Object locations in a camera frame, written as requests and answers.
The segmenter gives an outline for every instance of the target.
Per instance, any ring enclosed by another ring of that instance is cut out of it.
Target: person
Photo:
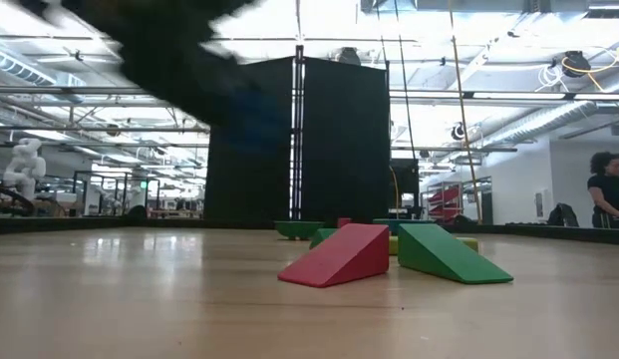
[[[590,160],[588,191],[595,203],[592,223],[595,228],[619,229],[619,154],[603,152]]]

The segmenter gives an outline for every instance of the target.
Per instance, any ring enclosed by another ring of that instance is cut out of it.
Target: black panel
[[[289,218],[292,63],[292,58],[285,58],[245,67],[276,100],[278,114],[273,126],[288,138],[283,146],[260,151],[237,146],[212,130],[205,189],[206,220],[241,227]]]
[[[306,59],[304,85],[302,219],[385,217],[391,177],[385,71]]]

